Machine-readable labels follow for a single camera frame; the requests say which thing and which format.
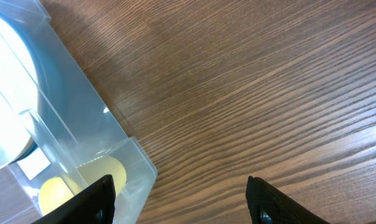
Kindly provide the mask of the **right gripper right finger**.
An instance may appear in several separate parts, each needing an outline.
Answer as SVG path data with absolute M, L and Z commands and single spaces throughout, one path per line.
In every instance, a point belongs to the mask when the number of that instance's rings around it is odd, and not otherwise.
M 248 177 L 245 197 L 254 224 L 328 224 L 260 177 Z

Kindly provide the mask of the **cream plate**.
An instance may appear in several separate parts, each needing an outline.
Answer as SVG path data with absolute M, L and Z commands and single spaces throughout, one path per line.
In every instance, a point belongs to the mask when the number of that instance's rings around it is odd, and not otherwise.
M 37 81 L 27 45 L 14 26 L 0 16 L 0 169 L 34 148 L 18 116 L 26 109 L 38 109 Z

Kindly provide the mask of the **blue plate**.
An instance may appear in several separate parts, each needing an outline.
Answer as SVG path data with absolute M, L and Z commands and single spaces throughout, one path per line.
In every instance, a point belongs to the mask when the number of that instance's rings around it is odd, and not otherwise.
M 62 101 L 65 99 L 63 90 L 65 81 L 62 75 L 60 57 L 63 45 L 59 39 L 45 36 L 23 35 L 22 41 L 26 44 L 32 56 L 37 80 L 34 87 L 38 88 L 37 113 L 55 138 L 64 135 L 60 116 L 63 113 Z

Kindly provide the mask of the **yellow cup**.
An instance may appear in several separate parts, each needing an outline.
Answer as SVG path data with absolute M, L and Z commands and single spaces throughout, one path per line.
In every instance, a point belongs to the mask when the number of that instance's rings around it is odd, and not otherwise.
M 116 195 L 124 188 L 127 173 L 119 160 L 111 156 L 101 156 L 79 167 L 78 172 L 88 185 L 104 175 L 112 175 Z M 72 191 L 61 177 L 48 179 L 40 188 L 39 207 L 42 215 L 47 215 L 73 197 Z

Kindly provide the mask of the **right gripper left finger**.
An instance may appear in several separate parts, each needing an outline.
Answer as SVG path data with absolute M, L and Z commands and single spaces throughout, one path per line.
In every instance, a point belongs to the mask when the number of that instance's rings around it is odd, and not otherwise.
M 112 223 L 116 191 L 111 175 L 104 175 L 34 224 Z

